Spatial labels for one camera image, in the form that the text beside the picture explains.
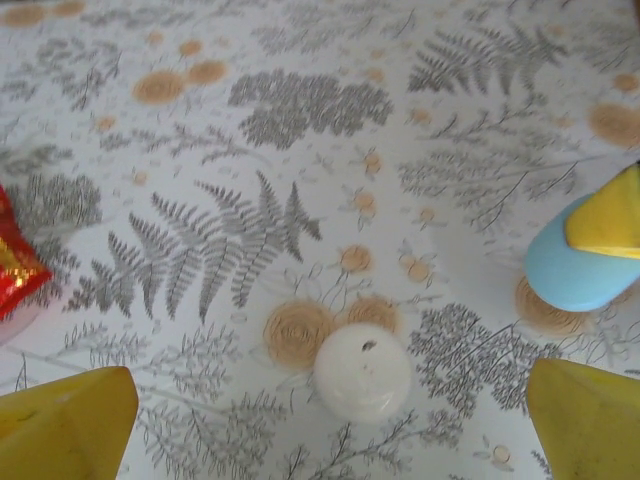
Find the white ball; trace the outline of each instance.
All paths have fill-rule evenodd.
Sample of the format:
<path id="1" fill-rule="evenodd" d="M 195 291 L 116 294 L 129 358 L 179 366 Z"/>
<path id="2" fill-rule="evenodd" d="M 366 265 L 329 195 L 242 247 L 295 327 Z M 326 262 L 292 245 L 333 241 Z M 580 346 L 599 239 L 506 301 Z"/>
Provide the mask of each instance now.
<path id="1" fill-rule="evenodd" d="M 379 423 L 404 404 L 412 367 L 400 341 L 377 325 L 358 323 L 332 333 L 313 367 L 316 391 L 334 414 L 360 423 Z"/>

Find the floral tablecloth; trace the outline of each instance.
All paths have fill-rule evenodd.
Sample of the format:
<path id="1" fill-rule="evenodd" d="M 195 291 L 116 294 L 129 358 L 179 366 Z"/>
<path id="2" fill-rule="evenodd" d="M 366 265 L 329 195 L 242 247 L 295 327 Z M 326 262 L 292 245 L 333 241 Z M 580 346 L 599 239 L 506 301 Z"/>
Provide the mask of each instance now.
<path id="1" fill-rule="evenodd" d="M 630 0 L 96 0 L 0 9 L 0 180 L 55 280 L 1 392 L 126 365 L 118 479 L 550 479 L 540 356 L 637 375 L 640 295 L 554 310 L 521 270 L 634 162 Z M 347 323 L 415 366 L 382 426 L 320 404 Z"/>

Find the red and gold wrapper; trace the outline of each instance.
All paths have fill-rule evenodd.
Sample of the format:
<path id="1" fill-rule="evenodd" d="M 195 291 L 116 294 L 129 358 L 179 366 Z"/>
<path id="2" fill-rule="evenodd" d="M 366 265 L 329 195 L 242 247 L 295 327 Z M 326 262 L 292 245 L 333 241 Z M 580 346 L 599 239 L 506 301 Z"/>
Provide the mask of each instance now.
<path id="1" fill-rule="evenodd" d="M 9 197 L 0 186 L 0 321 L 52 276 L 20 233 Z"/>

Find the yellow cone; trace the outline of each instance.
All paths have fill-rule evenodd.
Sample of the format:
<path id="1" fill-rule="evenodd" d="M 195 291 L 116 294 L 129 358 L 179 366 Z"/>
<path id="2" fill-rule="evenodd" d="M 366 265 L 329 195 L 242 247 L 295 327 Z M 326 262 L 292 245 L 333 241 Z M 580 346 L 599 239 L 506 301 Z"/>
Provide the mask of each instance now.
<path id="1" fill-rule="evenodd" d="M 124 367 L 0 397 L 0 478 L 114 480 L 137 409 Z"/>
<path id="2" fill-rule="evenodd" d="M 640 479 L 640 381 L 540 359 L 527 403 L 554 480 Z"/>
<path id="3" fill-rule="evenodd" d="M 577 250 L 640 259 L 640 162 L 578 207 L 565 223 L 565 236 Z"/>

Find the light blue object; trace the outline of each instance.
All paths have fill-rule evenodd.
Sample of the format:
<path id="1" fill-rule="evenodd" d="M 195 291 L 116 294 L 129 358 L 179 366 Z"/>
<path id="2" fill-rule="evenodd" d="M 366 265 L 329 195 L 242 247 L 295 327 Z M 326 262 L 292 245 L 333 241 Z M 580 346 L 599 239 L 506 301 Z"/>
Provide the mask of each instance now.
<path id="1" fill-rule="evenodd" d="M 582 252 L 567 245 L 565 220 L 591 195 L 554 218 L 533 239 L 524 260 L 529 286 L 548 304 L 569 312 L 605 306 L 640 278 L 640 260 Z"/>

